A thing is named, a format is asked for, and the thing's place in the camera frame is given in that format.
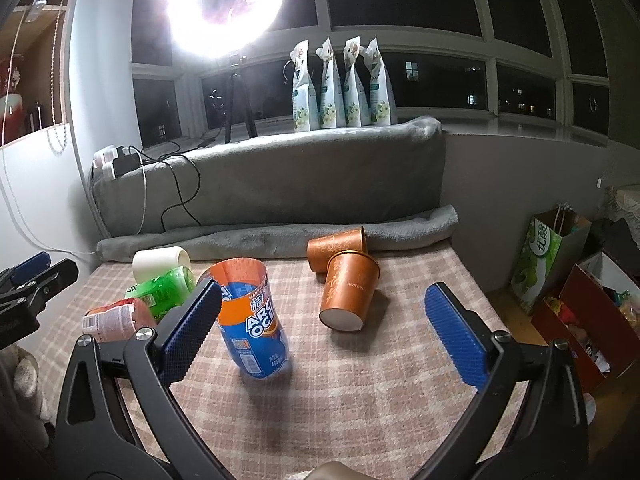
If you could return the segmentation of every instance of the tripod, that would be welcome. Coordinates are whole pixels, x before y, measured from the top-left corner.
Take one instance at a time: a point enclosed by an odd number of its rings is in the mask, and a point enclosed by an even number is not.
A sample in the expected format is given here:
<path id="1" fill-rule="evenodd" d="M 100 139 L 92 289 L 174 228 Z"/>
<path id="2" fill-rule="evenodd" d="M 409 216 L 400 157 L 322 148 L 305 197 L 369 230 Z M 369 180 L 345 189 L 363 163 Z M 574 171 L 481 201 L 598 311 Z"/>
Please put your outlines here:
<path id="1" fill-rule="evenodd" d="M 231 142 L 231 124 L 234 114 L 234 90 L 236 83 L 240 89 L 240 98 L 244 100 L 244 124 L 246 124 L 247 133 L 249 138 L 253 139 L 258 136 L 258 131 L 255 128 L 254 111 L 251 108 L 251 102 L 249 101 L 249 92 L 246 90 L 246 85 L 242 79 L 241 64 L 246 60 L 245 57 L 240 57 L 238 54 L 233 54 L 229 57 L 229 68 L 231 73 L 226 83 L 226 103 L 225 103 L 225 144 Z"/>

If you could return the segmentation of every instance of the cup bottom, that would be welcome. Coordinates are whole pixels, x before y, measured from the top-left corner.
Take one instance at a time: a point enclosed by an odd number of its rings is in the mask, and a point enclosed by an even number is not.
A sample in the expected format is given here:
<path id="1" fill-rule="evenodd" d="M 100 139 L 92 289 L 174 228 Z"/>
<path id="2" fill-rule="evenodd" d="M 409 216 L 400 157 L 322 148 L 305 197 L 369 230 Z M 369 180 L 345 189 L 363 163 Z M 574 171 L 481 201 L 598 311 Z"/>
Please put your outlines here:
<path id="1" fill-rule="evenodd" d="M 362 328 L 362 320 L 353 312 L 341 308 L 328 308 L 320 312 L 320 321 L 333 330 L 357 332 Z"/>

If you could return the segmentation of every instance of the ring light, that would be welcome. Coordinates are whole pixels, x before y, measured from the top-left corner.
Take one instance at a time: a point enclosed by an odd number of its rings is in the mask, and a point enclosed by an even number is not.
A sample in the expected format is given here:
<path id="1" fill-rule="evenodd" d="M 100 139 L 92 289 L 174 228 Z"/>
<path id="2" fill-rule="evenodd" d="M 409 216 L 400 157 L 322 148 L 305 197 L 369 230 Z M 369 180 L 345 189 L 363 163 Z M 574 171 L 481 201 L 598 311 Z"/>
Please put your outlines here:
<path id="1" fill-rule="evenodd" d="M 271 26 L 282 5 L 282 0 L 168 1 L 175 41 L 184 50 L 210 58 L 255 41 Z"/>

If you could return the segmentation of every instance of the checkered tablecloth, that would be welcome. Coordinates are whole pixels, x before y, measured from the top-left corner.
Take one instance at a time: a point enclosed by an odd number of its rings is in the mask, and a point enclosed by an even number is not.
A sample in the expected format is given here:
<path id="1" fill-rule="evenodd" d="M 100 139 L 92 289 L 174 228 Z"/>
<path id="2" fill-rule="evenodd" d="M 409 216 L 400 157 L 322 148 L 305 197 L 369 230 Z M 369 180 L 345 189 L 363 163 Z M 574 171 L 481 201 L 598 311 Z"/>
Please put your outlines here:
<path id="1" fill-rule="evenodd" d="M 380 479 L 408 479 L 440 445 L 475 389 L 463 384 L 424 314 L 423 297 L 445 282 L 490 329 L 503 328 L 448 242 L 375 255 L 382 268 L 364 329 L 331 332 L 318 321 L 322 282 L 305 260 L 266 261 L 274 307 L 289 339 L 292 373 L 242 376 L 217 328 L 172 392 L 200 436 L 239 479 L 282 479 L 329 460 Z M 196 264 L 198 276 L 208 264 Z M 60 388 L 80 319 L 122 297 L 131 265 L 103 264 L 38 350 L 50 406 Z M 162 456 L 127 381 L 124 397 L 146 449 Z M 505 439 L 523 388 L 485 451 Z"/>

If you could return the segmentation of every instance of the green shopping bag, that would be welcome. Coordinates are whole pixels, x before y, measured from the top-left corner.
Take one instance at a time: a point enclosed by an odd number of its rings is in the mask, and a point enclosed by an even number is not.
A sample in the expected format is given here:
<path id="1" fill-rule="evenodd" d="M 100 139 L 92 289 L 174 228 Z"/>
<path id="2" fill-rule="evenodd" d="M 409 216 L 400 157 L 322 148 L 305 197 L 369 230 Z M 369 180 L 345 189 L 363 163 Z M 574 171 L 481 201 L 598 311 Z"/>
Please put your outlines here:
<path id="1" fill-rule="evenodd" d="M 531 219 L 511 279 L 511 290 L 526 314 L 532 314 L 538 298 L 569 275 L 590 228 L 586 218 L 562 206 Z"/>

